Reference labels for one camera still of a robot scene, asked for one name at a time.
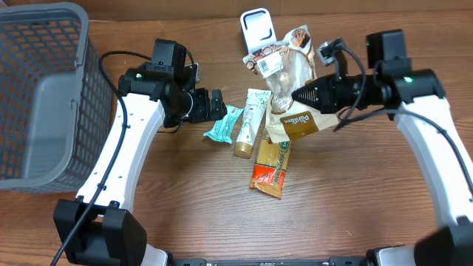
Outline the teal wet wipes pack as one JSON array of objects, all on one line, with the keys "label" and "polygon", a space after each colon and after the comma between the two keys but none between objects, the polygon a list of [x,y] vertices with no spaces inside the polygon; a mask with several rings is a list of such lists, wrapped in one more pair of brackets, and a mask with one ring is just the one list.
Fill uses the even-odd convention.
[{"label": "teal wet wipes pack", "polygon": [[203,137],[209,137],[211,140],[232,144],[231,134],[235,124],[243,113],[243,109],[228,105],[226,106],[227,114],[222,120],[215,122],[212,130],[205,132]]}]

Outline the beige bread snack bag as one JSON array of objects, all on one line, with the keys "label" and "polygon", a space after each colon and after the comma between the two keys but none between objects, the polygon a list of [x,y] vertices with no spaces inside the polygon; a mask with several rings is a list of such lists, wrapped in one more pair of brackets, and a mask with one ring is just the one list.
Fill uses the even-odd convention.
[{"label": "beige bread snack bag", "polygon": [[288,32],[281,41],[246,55],[245,66],[262,77],[271,96],[265,129],[274,143],[294,141],[338,123],[335,114],[292,99],[292,93],[316,79],[314,49],[306,25]]}]

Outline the white hair product tube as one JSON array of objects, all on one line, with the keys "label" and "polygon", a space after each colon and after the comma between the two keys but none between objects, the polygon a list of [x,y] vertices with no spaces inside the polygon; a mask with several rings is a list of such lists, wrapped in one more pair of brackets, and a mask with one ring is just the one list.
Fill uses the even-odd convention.
[{"label": "white hair product tube", "polygon": [[234,149],[234,154],[236,156],[245,159],[248,159],[251,156],[253,145],[270,96],[271,91],[269,90],[248,90],[242,125]]}]

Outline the orange spaghetti packet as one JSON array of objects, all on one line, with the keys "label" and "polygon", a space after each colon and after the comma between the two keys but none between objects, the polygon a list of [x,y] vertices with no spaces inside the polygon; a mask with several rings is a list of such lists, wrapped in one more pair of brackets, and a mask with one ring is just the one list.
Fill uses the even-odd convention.
[{"label": "orange spaghetti packet", "polygon": [[273,143],[264,129],[250,187],[281,199],[291,148],[290,141]]}]

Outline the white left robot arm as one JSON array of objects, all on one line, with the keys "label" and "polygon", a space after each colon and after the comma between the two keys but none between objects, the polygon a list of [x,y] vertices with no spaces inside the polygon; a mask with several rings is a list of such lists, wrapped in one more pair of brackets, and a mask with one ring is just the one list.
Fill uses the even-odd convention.
[{"label": "white left robot arm", "polygon": [[53,220],[61,239],[51,263],[74,265],[172,265],[168,251],[152,247],[133,216],[137,181],[159,132],[184,123],[218,121],[227,114],[220,90],[196,87],[199,66],[176,41],[157,39],[152,56],[130,68],[117,84],[117,110],[101,154],[74,200],[61,199]]}]

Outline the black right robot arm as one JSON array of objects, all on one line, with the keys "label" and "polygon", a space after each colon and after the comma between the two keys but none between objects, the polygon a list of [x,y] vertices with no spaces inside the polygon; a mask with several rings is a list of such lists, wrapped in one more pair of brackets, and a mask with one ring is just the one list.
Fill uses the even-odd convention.
[{"label": "black right robot arm", "polygon": [[455,128],[445,90],[431,69],[415,70],[404,32],[366,37],[367,65],[347,72],[350,54],[341,39],[318,48],[332,75],[293,92],[295,101],[337,114],[339,126],[386,115],[415,154],[435,209],[437,230],[412,246],[367,251],[358,265],[470,265],[472,263],[472,160]]}]

